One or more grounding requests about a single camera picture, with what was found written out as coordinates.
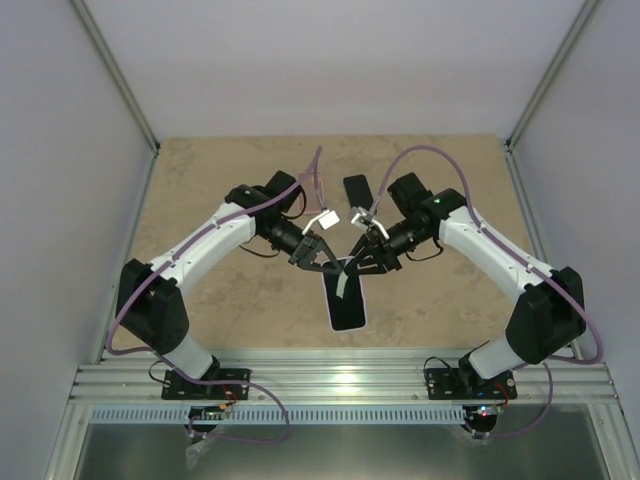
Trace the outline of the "black smartphone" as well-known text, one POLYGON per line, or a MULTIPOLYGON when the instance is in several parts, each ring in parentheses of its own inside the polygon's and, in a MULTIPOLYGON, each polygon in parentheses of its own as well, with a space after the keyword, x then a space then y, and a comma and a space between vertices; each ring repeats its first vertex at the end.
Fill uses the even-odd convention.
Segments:
POLYGON ((374 202, 367 177, 357 174, 343 178, 343 186, 350 207, 369 210, 374 202))

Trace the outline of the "black phone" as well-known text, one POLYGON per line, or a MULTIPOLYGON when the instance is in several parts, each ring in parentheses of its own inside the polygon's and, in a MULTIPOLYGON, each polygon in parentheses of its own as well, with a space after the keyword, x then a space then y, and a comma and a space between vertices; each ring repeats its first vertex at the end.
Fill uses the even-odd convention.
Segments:
POLYGON ((366 301, 358 276, 324 274, 323 286, 329 322, 335 332, 366 327, 366 301))

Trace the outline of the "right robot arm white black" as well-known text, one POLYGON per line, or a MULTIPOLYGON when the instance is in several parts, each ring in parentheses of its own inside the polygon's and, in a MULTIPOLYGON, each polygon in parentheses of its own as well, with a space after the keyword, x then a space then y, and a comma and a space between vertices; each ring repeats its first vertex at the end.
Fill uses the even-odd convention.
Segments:
POLYGON ((393 182, 388 192, 403 216, 389 228, 364 207, 351 208, 352 224, 364 233, 351 250, 347 274, 399 270, 401 256, 432 240, 464 255, 514 304, 502 336, 459 360, 456 373, 464 395, 485 397, 499 375, 539 364, 585 333, 583 285, 575 270, 556 269, 528 255, 484 222, 454 189, 432 193, 410 173, 393 182))

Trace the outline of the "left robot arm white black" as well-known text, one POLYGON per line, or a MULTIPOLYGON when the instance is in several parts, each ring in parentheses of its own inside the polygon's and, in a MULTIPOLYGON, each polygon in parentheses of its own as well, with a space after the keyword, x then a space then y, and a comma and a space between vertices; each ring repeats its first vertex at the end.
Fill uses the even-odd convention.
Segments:
POLYGON ((185 297, 226 255, 260 237, 302 270, 342 273, 326 241, 287 215, 302 192, 296 179, 283 171, 264 186, 240 185, 178 245, 150 262, 132 259, 122 268, 115 325, 184 373, 184 386, 195 398, 216 393, 220 363, 192 336, 185 297))

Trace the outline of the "pink phone case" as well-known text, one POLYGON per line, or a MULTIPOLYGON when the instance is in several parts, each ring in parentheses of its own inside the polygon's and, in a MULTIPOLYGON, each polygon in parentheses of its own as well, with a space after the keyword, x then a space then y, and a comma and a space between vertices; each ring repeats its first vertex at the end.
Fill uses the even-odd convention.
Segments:
POLYGON ((304 211, 304 215, 316 215, 321 213, 326 208, 323 179, 322 174, 317 172, 311 174, 305 180, 302 180, 303 174, 298 175, 298 180, 301 181, 301 188, 304 193, 304 197, 299 197, 299 204, 304 211))

